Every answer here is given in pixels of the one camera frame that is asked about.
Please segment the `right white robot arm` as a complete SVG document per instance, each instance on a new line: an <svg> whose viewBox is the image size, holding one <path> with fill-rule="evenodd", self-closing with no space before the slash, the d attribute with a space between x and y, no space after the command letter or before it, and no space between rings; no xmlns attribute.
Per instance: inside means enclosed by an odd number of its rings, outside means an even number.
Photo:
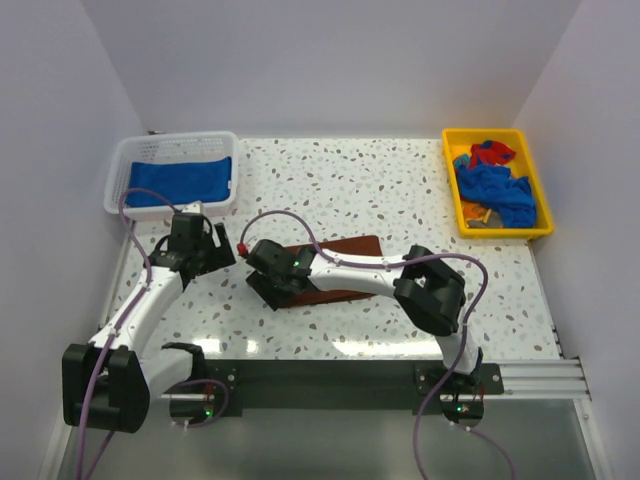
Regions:
<svg viewBox="0 0 640 480"><path fill-rule="evenodd" d="M468 392L481 380L482 350L464 319L465 280L430 250L414 245L405 255L350 255L313 246L296 251L263 239L238 245L253 272L249 286L272 309L305 296L340 292L395 300L414 327L436 339L451 389Z"/></svg>

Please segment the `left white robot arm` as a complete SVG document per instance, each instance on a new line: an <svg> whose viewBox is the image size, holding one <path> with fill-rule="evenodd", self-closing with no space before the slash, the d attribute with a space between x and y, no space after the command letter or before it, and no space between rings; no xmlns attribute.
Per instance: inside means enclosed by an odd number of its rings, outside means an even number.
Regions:
<svg viewBox="0 0 640 480"><path fill-rule="evenodd" d="M175 386L201 390L209 372L200 346L170 342L149 359L141 355L169 307L196 278L235 262L223 224L199 203L176 212L138 284L118 313L86 344L62 357L62 409L75 427L134 433L153 400Z"/></svg>

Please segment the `brown towel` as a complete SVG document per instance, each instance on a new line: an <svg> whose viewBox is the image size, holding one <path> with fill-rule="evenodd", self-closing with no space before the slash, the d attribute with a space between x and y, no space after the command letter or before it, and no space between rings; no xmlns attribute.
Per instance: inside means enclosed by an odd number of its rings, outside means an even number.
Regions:
<svg viewBox="0 0 640 480"><path fill-rule="evenodd" d="M375 235L321 242L320 247L349 255L377 257L382 255L379 238ZM373 294L348 290L308 291L298 294L293 305L289 308L356 301L371 297Z"/></svg>

